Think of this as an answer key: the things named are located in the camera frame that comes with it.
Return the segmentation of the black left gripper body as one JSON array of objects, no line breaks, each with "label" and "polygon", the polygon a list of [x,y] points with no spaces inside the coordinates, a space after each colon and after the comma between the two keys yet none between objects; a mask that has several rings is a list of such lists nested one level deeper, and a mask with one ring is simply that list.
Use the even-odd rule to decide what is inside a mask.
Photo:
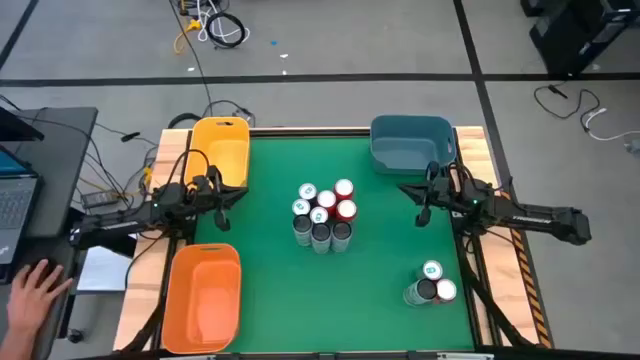
[{"label": "black left gripper body", "polygon": [[189,203],[199,208],[223,208],[222,175],[216,166],[209,166],[205,175],[196,175],[190,182]]}]

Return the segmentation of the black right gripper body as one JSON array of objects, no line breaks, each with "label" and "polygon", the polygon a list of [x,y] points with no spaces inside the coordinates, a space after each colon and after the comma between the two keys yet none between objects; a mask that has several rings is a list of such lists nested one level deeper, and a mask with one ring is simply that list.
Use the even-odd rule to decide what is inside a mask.
[{"label": "black right gripper body", "polygon": [[448,210],[462,210],[463,205],[457,201],[453,182],[448,176],[438,175],[429,179],[428,203],[430,206]]}]

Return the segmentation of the yellow plastic bin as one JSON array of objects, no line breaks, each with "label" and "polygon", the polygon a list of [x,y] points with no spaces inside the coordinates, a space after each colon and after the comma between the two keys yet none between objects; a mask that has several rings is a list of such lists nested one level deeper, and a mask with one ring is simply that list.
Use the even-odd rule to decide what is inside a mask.
[{"label": "yellow plastic bin", "polygon": [[250,138],[249,125],[241,117],[206,117],[193,129],[183,175],[185,182],[204,175],[208,167],[202,151],[222,175],[224,185],[243,187],[248,183]]}]

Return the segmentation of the orange plastic bin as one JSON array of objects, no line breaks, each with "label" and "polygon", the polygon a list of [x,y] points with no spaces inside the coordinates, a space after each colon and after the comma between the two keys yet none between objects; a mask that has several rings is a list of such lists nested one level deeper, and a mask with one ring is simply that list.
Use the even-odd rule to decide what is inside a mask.
[{"label": "orange plastic bin", "polygon": [[239,330],[242,267],[224,243],[189,245],[173,258],[162,345],[174,354],[215,353]]}]

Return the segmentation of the person's forearm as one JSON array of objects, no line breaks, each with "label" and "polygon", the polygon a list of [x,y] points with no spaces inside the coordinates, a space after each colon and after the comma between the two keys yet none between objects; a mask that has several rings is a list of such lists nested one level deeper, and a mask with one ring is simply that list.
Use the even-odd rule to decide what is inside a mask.
[{"label": "person's forearm", "polygon": [[0,360],[32,360],[36,330],[10,329],[0,344]]}]

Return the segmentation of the blue-grey plastic bin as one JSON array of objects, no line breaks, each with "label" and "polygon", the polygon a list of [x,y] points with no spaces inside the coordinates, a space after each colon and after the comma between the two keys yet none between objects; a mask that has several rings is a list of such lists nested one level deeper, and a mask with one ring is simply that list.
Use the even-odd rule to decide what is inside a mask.
[{"label": "blue-grey plastic bin", "polygon": [[382,174],[423,175],[431,162],[456,160],[454,128],[439,116],[380,115],[370,126],[374,170]]}]

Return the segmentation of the black power adapter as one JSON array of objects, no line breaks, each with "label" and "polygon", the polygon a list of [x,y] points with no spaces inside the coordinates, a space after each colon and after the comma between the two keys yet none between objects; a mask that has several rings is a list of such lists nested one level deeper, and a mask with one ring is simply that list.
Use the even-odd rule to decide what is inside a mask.
[{"label": "black power adapter", "polygon": [[113,205],[118,201],[119,196],[110,191],[87,193],[81,196],[81,202],[85,209]]}]

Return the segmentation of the yellow black hazard tape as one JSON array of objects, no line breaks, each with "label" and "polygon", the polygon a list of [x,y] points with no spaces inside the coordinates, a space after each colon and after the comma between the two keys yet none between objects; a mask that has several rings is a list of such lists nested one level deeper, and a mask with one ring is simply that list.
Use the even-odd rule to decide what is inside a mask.
[{"label": "yellow black hazard tape", "polygon": [[526,291],[527,303],[530,307],[538,343],[543,347],[553,348],[552,333],[547,324],[544,302],[540,296],[535,267],[533,266],[532,257],[528,248],[527,238],[524,231],[518,229],[510,229],[509,235],[513,241],[515,253],[517,254],[518,267]]}]

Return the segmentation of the black desk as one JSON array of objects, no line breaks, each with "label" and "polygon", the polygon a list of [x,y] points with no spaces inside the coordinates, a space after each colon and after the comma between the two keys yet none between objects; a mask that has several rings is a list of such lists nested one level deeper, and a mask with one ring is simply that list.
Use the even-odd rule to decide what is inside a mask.
[{"label": "black desk", "polygon": [[77,251],[70,244],[72,222],[79,212],[72,208],[72,197],[89,145],[97,110],[80,108],[41,108],[8,110],[40,131],[42,141],[0,141],[0,145],[28,164],[41,180],[29,222],[22,233],[13,262],[0,265],[0,342],[8,332],[6,305],[10,283],[25,265],[47,259],[51,267],[62,265],[62,279],[72,277]]}]

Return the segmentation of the dark grey laptop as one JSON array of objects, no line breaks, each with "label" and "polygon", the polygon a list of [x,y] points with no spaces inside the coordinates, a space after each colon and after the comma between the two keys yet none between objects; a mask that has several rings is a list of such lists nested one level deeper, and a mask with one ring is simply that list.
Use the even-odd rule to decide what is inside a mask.
[{"label": "dark grey laptop", "polygon": [[0,145],[0,265],[13,262],[40,186],[40,176]]}]

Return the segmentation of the black monitor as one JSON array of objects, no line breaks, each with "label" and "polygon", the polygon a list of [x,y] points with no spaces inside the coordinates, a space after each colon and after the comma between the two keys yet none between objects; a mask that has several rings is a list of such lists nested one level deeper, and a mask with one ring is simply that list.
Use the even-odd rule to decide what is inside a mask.
[{"label": "black monitor", "polygon": [[15,114],[0,107],[0,141],[42,141],[45,136]]}]

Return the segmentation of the person's hand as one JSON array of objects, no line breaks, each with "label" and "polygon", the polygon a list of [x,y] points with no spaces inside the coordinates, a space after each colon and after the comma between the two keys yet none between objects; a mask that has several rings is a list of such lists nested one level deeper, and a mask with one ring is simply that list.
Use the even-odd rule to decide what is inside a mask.
[{"label": "person's hand", "polygon": [[71,285],[69,278],[61,283],[62,265],[51,267],[47,259],[26,265],[15,275],[7,305],[8,332],[34,337],[44,323],[54,300]]}]

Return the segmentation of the black computer case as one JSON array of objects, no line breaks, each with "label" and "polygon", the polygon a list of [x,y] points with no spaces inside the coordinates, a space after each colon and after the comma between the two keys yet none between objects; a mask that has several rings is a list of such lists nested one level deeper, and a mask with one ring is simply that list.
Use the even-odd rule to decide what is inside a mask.
[{"label": "black computer case", "polygon": [[575,76],[638,19],[640,0],[553,0],[529,36],[548,74]]}]

